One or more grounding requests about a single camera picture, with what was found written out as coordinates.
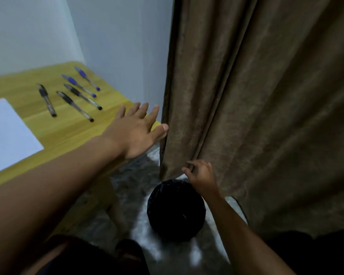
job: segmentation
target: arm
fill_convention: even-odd
[[[0,273],[8,271],[33,237],[71,205],[97,172],[116,158],[141,155],[168,130],[163,124],[150,132],[159,108],[145,117],[148,104],[139,106],[135,103],[126,116],[122,106],[102,135],[0,185]]]
[[[208,204],[228,258],[237,274],[294,274],[286,263],[258,237],[219,194],[210,163],[188,161],[192,174],[182,168],[195,190]]]

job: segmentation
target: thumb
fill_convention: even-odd
[[[168,131],[168,124],[161,124],[161,125],[158,125],[152,132],[150,132],[149,135],[151,136],[153,142],[156,142],[167,131]]]
[[[188,180],[190,180],[190,182],[195,180],[195,175],[190,171],[189,168],[182,168],[182,171],[187,176]]]

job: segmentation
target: table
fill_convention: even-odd
[[[84,70],[87,76],[101,88],[101,91],[97,92],[83,79],[75,70],[75,66]],[[68,82],[62,78],[61,74],[73,77],[79,84],[96,93],[95,101],[103,107],[103,110],[99,111],[69,92],[63,86],[64,83]],[[48,112],[46,104],[38,92],[37,83],[46,87],[57,117],[51,117]],[[89,122],[73,107],[65,103],[56,94],[56,91],[62,91],[70,96],[78,106],[94,118],[94,122]],[[8,100],[44,147],[44,150],[1,171],[0,184],[79,147],[94,136],[100,135],[114,119],[121,105],[125,105],[126,110],[132,106],[131,101],[79,62],[68,62],[0,76],[0,98]],[[152,129],[157,125],[159,123],[155,122]],[[125,163],[125,161],[113,162],[104,168],[90,189],[93,196],[85,203],[73,206],[54,233],[68,231],[97,204],[101,204],[106,210],[119,231],[124,231],[126,229],[125,223],[109,175]]]

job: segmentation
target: wood grain surface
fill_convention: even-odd
[[[101,88],[97,92],[74,69],[75,66],[85,71],[87,76]],[[68,83],[61,74],[73,77],[83,87],[94,92],[97,97],[93,99],[103,107],[99,111],[80,97],[67,90],[63,84]],[[53,118],[47,110],[46,103],[40,96],[36,84],[46,87],[48,97],[52,102],[57,117]],[[94,118],[89,122],[78,111],[60,98],[56,91],[66,93],[85,112]],[[28,157],[17,164],[0,172],[0,184],[55,157],[69,152],[90,138],[103,132],[114,119],[117,110],[125,105],[128,110],[132,102],[107,84],[102,78],[78,62],[68,62],[54,66],[32,69],[20,73],[0,76],[0,98],[6,98],[24,123],[41,142],[44,150]],[[118,168],[125,162],[113,162],[102,175]]]

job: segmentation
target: blue pen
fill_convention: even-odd
[[[93,87],[95,87],[96,90],[98,90],[98,91],[101,90],[99,87],[96,86],[96,84],[94,84],[94,83],[87,77],[87,75],[85,74],[84,71],[82,71],[82,70],[81,70],[80,68],[78,68],[78,67],[75,67],[75,69],[77,70],[77,72],[78,72],[84,79],[86,79],[89,83],[91,83],[91,85],[92,85]]]
[[[91,95],[92,97],[97,97],[94,93],[92,93],[91,91],[87,90],[86,88],[82,87],[81,85],[78,84],[77,81],[75,81],[74,78],[71,78],[70,76],[67,76],[65,74],[62,75],[62,77],[64,77],[66,80],[68,80],[70,83],[72,83],[73,85],[77,86],[79,89],[83,90],[84,92],[86,92],[87,94]]]

